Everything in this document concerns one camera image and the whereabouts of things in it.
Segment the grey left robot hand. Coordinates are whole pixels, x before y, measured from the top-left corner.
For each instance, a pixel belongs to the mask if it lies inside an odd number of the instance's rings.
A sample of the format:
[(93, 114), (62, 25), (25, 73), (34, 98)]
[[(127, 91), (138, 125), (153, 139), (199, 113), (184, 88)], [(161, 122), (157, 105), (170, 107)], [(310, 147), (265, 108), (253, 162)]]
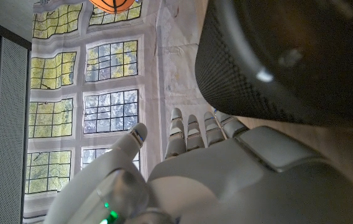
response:
[(326, 158), (266, 126), (220, 111), (173, 109), (165, 160), (147, 179), (133, 164), (138, 123), (80, 171), (45, 223), (353, 223), (353, 183)]

